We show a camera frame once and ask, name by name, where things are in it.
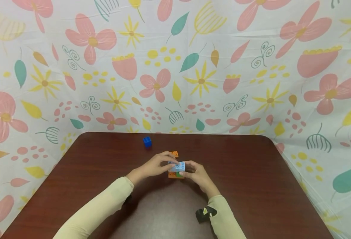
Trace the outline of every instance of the building block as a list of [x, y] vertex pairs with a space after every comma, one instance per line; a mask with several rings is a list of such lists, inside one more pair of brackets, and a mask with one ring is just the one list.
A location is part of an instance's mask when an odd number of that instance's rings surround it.
[[143, 143], [145, 144], [145, 147], [146, 147], [146, 148], [149, 148], [150, 146], [152, 146], [152, 142], [151, 142], [150, 137], [145, 137], [145, 138], [143, 139]]

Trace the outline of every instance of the beige sleeve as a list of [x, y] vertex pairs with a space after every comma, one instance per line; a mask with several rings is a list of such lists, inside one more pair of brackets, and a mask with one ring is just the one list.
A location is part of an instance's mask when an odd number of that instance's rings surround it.
[[133, 188], [127, 177], [117, 179], [71, 216], [53, 239], [88, 238], [108, 216], [121, 209]]
[[246, 239], [226, 199], [222, 195], [214, 196], [208, 206], [218, 213], [210, 217], [211, 225], [218, 239]]

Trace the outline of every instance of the brown table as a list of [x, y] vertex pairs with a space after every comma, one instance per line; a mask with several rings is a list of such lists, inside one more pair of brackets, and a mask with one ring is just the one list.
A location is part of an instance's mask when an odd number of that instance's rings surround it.
[[[143, 138], [150, 136], [151, 149]], [[332, 238], [273, 143], [262, 136], [85, 133], [2, 238], [52, 238], [62, 224], [120, 176], [154, 154], [178, 151], [203, 164], [248, 239]], [[198, 186], [166, 174], [137, 186], [132, 201], [91, 238], [212, 239], [195, 211], [206, 205]]]

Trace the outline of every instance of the floral backdrop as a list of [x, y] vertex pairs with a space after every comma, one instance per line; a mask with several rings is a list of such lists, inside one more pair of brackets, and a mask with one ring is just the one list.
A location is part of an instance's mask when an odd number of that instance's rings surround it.
[[264, 135], [351, 239], [351, 1], [1, 0], [0, 237], [87, 131]]

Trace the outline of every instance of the blue block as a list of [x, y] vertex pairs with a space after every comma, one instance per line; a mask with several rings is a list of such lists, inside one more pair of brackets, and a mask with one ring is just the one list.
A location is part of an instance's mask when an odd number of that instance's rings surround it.
[[185, 162], [179, 162], [179, 164], [176, 164], [175, 167], [172, 167], [169, 172], [184, 172], [185, 171]]
[[144, 138], [144, 139], [143, 139], [143, 143], [145, 144], [145, 147], [146, 147], [146, 148], [149, 148], [150, 146], [152, 146], [150, 137]]

